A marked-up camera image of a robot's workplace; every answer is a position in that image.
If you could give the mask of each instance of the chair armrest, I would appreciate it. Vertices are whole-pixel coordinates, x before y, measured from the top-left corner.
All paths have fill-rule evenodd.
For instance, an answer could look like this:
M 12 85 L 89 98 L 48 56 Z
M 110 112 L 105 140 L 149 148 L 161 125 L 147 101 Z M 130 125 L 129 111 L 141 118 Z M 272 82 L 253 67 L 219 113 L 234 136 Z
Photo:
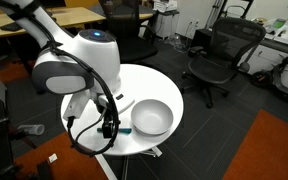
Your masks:
M 146 28 L 146 30 L 148 30 L 145 31 L 144 33 L 144 39 L 146 40 L 151 39 L 151 43 L 153 44 L 156 37 L 156 31 L 151 26 L 148 25 L 141 25 L 140 27 L 144 27 Z
M 204 47 L 202 47 L 202 46 L 194 46 L 194 47 L 190 48 L 190 50 L 188 52 L 188 56 L 194 57 L 197 53 L 205 55 L 206 51 L 205 51 Z

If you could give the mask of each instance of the wall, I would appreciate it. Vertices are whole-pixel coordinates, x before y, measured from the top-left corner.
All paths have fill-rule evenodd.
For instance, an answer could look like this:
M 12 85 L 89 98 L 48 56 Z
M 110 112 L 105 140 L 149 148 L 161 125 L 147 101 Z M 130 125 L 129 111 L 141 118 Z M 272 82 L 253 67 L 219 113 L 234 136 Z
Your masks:
M 90 6 L 98 3 L 98 0 L 65 0 L 67 7 L 85 7 L 89 8 Z
M 204 28 L 216 0 L 177 0 L 180 17 L 176 33 L 192 38 L 194 31 L 186 33 L 191 18 L 199 19 L 198 28 Z M 245 5 L 241 0 L 229 0 L 228 5 Z M 288 19 L 288 0 L 255 0 L 247 19 L 264 17 L 266 19 Z

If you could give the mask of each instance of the wooden desk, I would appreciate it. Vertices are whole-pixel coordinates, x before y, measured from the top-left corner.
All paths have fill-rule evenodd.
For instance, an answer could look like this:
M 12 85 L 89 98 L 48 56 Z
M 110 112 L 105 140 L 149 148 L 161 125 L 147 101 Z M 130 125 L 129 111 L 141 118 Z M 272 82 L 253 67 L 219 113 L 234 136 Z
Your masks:
M 72 27 L 83 25 L 86 23 L 97 22 L 105 20 L 105 17 L 89 11 L 83 7 L 77 8 L 58 8 L 49 10 L 53 13 L 52 17 L 56 18 L 56 22 L 61 27 Z M 6 14 L 0 14 L 0 26 L 13 22 Z M 3 31 L 0 29 L 0 37 L 14 36 L 25 33 L 25 30 L 16 32 Z

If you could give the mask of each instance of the blue light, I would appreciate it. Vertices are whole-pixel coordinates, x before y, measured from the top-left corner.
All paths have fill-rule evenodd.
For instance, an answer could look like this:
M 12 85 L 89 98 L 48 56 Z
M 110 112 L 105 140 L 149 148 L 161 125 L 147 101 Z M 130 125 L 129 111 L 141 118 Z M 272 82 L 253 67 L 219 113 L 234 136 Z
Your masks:
M 95 35 L 95 36 L 100 36 L 101 33 L 99 33 L 99 32 L 94 32 L 94 35 Z

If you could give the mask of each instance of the white round table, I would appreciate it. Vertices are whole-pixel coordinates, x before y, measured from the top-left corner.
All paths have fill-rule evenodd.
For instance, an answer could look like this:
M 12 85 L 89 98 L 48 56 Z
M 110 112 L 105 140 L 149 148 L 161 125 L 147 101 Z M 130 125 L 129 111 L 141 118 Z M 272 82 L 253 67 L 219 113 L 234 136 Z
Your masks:
M 122 88 L 135 98 L 135 103 L 119 115 L 120 128 L 132 128 L 132 132 L 128 135 L 119 133 L 114 146 L 104 153 L 115 156 L 137 154 L 161 144 L 175 131 L 183 115 L 182 95 L 177 86 L 164 74 L 140 65 L 123 64 L 121 65 L 120 77 Z M 66 95 L 63 98 L 61 117 L 63 117 L 71 97 L 72 95 Z M 145 99 L 162 101 L 172 110 L 173 123 L 167 132 L 150 136 L 136 131 L 132 124 L 131 111 L 136 103 Z M 95 104 L 90 100 L 82 116 L 74 121 L 71 128 L 72 136 L 76 138 L 80 131 L 97 121 L 99 116 Z M 62 122 L 66 128 L 67 121 L 62 118 Z M 103 134 L 97 132 L 97 128 L 101 126 L 102 122 L 84 132 L 79 138 L 79 143 L 91 150 L 102 149 L 109 139 L 104 139 Z

